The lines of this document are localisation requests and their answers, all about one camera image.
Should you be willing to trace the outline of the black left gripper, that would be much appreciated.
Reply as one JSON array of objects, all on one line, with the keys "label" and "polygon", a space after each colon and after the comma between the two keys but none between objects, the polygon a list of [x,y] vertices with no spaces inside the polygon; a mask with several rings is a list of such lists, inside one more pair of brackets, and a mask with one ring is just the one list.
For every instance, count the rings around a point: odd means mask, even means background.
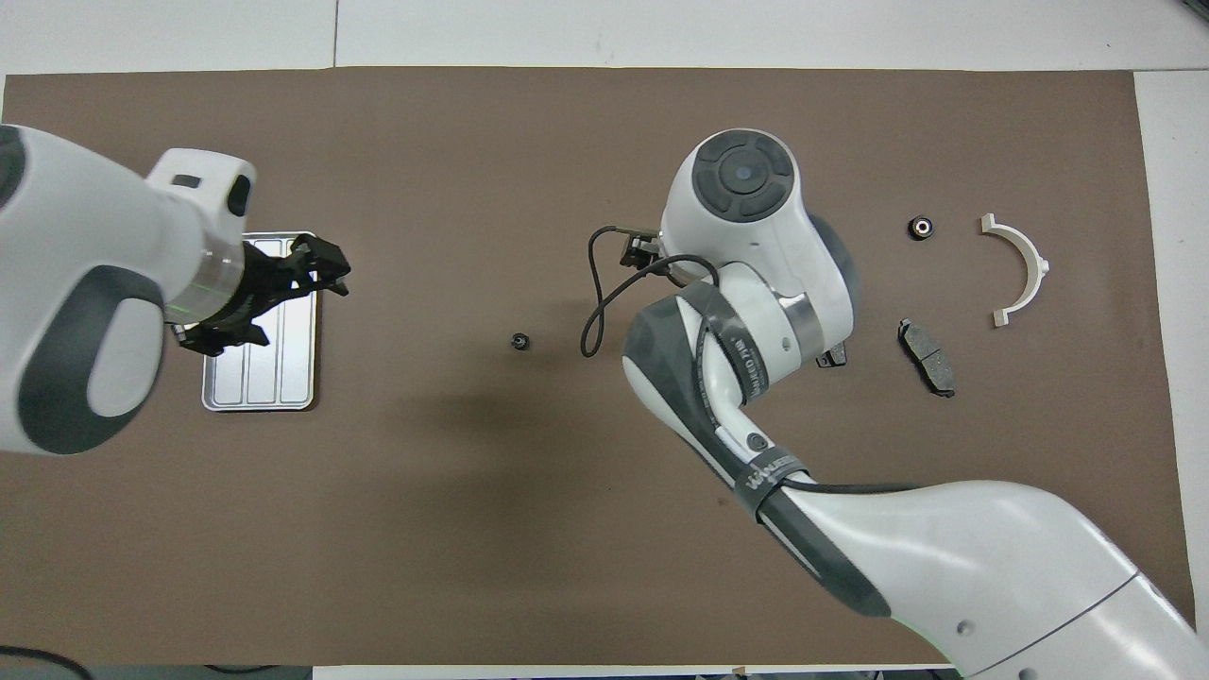
[{"label": "black left gripper", "polygon": [[345,250],[316,235],[299,235],[288,254],[273,257],[243,241],[245,267],[233,296],[215,315],[195,324],[178,324],[178,344],[195,353],[219,357],[233,346],[268,346],[264,328],[254,324],[260,315],[310,292],[330,290],[349,296],[345,278],[351,272]]}]

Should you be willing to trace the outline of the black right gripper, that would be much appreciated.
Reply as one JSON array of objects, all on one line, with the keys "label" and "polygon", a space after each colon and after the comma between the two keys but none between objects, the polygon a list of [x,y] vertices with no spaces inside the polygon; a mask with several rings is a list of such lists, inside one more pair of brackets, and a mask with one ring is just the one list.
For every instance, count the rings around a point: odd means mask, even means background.
[{"label": "black right gripper", "polygon": [[656,265],[660,258],[659,232],[648,229],[621,229],[621,235],[626,237],[626,244],[621,250],[621,266],[641,267],[653,266],[652,273],[661,273],[663,266]]}]

